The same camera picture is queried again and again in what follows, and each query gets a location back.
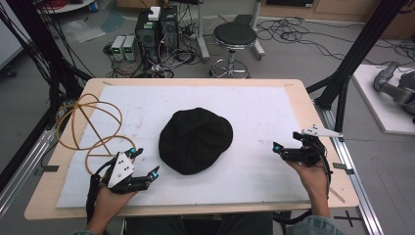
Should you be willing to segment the white board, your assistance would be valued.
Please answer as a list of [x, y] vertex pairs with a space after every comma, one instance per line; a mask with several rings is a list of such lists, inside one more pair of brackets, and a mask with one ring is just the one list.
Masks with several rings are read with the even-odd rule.
[[391, 96], [373, 88], [375, 77], [385, 68], [386, 66], [360, 65], [353, 80], [385, 133], [415, 135], [414, 116], [408, 114]]

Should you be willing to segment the grey power supply unit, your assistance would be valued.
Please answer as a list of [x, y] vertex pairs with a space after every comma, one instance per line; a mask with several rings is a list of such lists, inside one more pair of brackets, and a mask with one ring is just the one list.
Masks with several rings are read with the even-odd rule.
[[122, 61], [124, 59], [124, 52], [123, 52], [123, 43], [125, 40], [125, 36], [119, 35], [115, 38], [115, 41], [112, 44], [112, 51], [113, 56], [116, 61]]
[[134, 61], [137, 56], [137, 45], [135, 37], [133, 35], [128, 35], [125, 37], [123, 43], [123, 51], [126, 61]]

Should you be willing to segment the black metal frame stand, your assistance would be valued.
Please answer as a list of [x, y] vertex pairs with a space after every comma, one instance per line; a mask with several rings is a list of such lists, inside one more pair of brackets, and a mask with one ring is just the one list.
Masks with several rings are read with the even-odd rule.
[[330, 76], [306, 88], [308, 94], [323, 88], [314, 103], [324, 111], [330, 111], [333, 102], [338, 100], [334, 127], [337, 132], [343, 131], [349, 81], [406, 4], [407, 0], [381, 0], [338, 68]]
[[81, 81], [88, 81], [93, 75], [72, 65], [59, 49], [52, 32], [49, 30], [41, 15], [38, 13], [40, 4], [35, 0], [6, 0], [7, 5], [22, 24], [31, 39], [23, 39], [19, 27], [7, 15], [0, 3], [0, 20], [23, 46], [23, 50], [35, 63], [38, 71], [49, 85], [50, 105], [46, 113], [35, 125], [18, 151], [0, 173], [0, 193], [11, 183], [12, 177], [26, 159], [29, 149], [40, 137], [40, 134], [54, 123], [55, 114], [64, 101], [74, 101], [80, 97], [83, 90]]

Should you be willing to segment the white foam mat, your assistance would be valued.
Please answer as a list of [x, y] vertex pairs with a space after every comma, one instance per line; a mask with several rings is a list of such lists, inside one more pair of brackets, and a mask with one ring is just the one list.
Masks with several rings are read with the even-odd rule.
[[[159, 136], [174, 113], [194, 108], [226, 118], [234, 136], [212, 166], [183, 175], [161, 160]], [[81, 146], [117, 132], [108, 151], [143, 149], [135, 161], [136, 175], [156, 168], [160, 176], [131, 200], [133, 206], [303, 203], [308, 197], [297, 174], [272, 150], [274, 143], [300, 147], [292, 136], [299, 128], [282, 87], [109, 85]]]

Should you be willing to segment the small white box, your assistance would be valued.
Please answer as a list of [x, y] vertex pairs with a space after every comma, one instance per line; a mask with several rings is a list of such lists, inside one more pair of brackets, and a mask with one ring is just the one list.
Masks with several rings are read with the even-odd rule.
[[150, 8], [150, 12], [148, 14], [148, 20], [152, 22], [156, 22], [160, 19], [161, 15], [161, 8], [158, 6], [153, 6]]

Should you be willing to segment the round white table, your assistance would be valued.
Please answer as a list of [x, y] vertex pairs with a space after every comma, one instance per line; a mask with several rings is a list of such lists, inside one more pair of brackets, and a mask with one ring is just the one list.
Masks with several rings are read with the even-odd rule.
[[66, 4], [63, 6], [53, 7], [48, 3], [44, 3], [37, 8], [38, 13], [46, 14], [60, 14], [67, 13], [75, 10], [79, 10], [85, 7], [88, 7], [90, 4], [94, 3], [95, 0], [82, 0], [81, 3], [71, 3], [70, 0], [66, 0]]

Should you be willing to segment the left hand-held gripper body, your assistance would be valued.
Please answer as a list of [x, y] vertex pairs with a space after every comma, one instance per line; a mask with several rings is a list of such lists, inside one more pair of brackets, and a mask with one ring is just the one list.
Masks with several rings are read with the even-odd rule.
[[134, 171], [132, 159], [125, 152], [118, 152], [98, 168], [98, 185], [107, 186], [116, 194], [147, 190], [152, 183], [152, 174], [133, 177]]

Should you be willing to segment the aluminium rail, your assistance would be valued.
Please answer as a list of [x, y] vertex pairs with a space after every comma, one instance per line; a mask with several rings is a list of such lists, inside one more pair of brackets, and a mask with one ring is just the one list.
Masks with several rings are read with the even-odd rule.
[[358, 171], [354, 165], [351, 154], [346, 146], [344, 137], [332, 137], [332, 145], [336, 150], [341, 163], [345, 166], [345, 172], [348, 175], [354, 192], [358, 198], [358, 211], [363, 221], [368, 235], [384, 235], [384, 231], [376, 216], [370, 199], [364, 189], [363, 183], [359, 177]]
[[10, 181], [0, 193], [0, 220], [7, 213], [24, 185], [34, 173], [41, 159], [46, 155], [47, 150], [52, 146], [56, 130], [44, 130], [40, 136], [30, 145], [28, 152], [23, 155], [23, 162], [18, 166]]

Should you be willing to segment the person's right hand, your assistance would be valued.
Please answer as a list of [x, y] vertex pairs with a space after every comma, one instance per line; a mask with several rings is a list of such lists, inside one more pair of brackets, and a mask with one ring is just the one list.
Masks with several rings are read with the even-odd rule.
[[299, 175], [300, 181], [310, 199], [327, 199], [327, 175], [321, 162], [313, 166], [288, 162]]

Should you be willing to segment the black round stool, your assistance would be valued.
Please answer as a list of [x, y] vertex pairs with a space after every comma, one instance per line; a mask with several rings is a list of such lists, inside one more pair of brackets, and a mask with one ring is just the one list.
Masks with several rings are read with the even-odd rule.
[[223, 23], [213, 31], [216, 44], [228, 50], [226, 59], [219, 59], [209, 69], [209, 74], [216, 78], [250, 78], [248, 67], [235, 59], [237, 50], [251, 49], [256, 43], [256, 33], [248, 25], [240, 23]]

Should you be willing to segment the tan rubber tube coil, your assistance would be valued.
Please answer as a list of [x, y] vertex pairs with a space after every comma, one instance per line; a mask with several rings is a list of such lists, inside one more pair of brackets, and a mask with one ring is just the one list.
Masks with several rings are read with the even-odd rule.
[[[104, 115], [110, 119], [110, 123], [115, 124], [111, 134], [101, 133], [98, 124], [93, 122], [92, 116], [95, 112]], [[136, 147], [129, 137], [119, 134], [123, 123], [123, 114], [120, 108], [113, 103], [100, 100], [97, 95], [92, 93], [81, 95], [75, 103], [60, 107], [55, 115], [55, 121], [58, 143], [68, 150], [85, 151], [84, 166], [89, 174], [92, 173], [88, 162], [91, 157], [103, 158], [114, 155], [109, 147], [112, 140], [125, 140], [131, 147]], [[81, 144], [82, 135], [79, 135], [75, 129], [80, 121], [85, 121], [86, 126], [90, 127], [93, 132], [95, 141], [90, 145]]]

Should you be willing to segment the person's left hand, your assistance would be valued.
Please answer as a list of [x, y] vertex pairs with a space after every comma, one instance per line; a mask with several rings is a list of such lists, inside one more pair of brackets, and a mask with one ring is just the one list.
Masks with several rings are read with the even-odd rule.
[[116, 194], [108, 187], [102, 187], [97, 196], [92, 221], [99, 224], [109, 223], [135, 195], [136, 192]]

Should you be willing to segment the black beret hat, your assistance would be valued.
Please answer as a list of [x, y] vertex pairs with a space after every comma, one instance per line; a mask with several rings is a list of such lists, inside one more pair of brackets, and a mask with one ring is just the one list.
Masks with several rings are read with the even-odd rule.
[[159, 153], [172, 169], [190, 175], [212, 166], [232, 141], [233, 127], [225, 117], [195, 108], [172, 115], [161, 131]]

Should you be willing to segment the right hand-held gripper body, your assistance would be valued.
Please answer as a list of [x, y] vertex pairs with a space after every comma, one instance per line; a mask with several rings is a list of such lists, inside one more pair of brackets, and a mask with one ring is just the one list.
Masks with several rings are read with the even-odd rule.
[[340, 132], [327, 129], [316, 124], [299, 132], [304, 135], [301, 146], [297, 149], [284, 147], [280, 157], [284, 161], [297, 162], [307, 166], [316, 165], [326, 157], [326, 147], [320, 141], [320, 137], [343, 137]]

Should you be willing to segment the black computer tower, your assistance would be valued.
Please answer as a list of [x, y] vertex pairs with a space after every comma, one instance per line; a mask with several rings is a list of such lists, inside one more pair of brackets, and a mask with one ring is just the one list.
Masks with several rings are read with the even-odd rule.
[[158, 50], [161, 42], [161, 27], [158, 21], [148, 19], [149, 14], [149, 10], [139, 13], [135, 34], [143, 61], [158, 64], [160, 62]]
[[177, 49], [179, 47], [177, 7], [170, 6], [162, 9], [160, 23], [164, 46], [169, 50]]

